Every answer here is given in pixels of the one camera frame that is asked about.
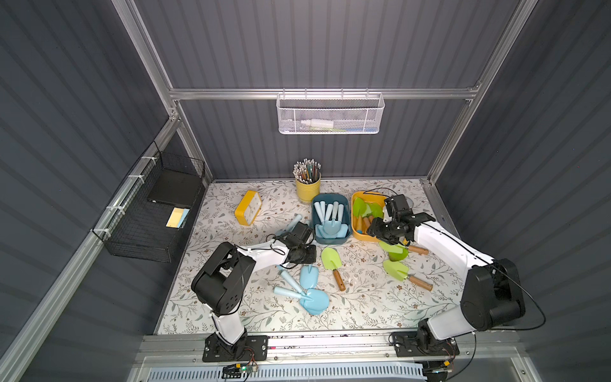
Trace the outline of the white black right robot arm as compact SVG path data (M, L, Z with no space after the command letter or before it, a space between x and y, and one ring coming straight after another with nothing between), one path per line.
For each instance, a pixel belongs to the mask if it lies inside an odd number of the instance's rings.
M402 195L384 201L390 221L376 217L368 234L386 244L415 241L449 265L464 282L460 304L418 325L421 343L442 342L486 331L525 315L526 304L515 264L496 260L448 232L428 213L414 213Z

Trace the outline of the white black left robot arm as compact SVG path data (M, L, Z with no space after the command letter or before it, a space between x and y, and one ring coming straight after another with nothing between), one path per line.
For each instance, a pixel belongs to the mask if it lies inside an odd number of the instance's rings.
M260 244L219 244L193 278L191 290L210 311L221 344L234 346L247 336L239 310L252 274L269 267L305 264L312 240L313 229L297 222Z

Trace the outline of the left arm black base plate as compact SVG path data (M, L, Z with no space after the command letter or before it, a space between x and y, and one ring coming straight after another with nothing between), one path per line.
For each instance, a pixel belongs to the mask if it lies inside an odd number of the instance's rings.
M250 335L244 332L237 343L229 344L219 334L211 334L205 339L205 350L202 361L212 362L246 362L265 361L267 359L269 337Z

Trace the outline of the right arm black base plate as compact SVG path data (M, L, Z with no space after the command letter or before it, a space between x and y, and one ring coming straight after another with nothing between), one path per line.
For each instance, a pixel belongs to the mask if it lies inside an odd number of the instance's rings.
M391 332L388 342L397 357L455 358L460 354L455 340L437 340L421 330Z

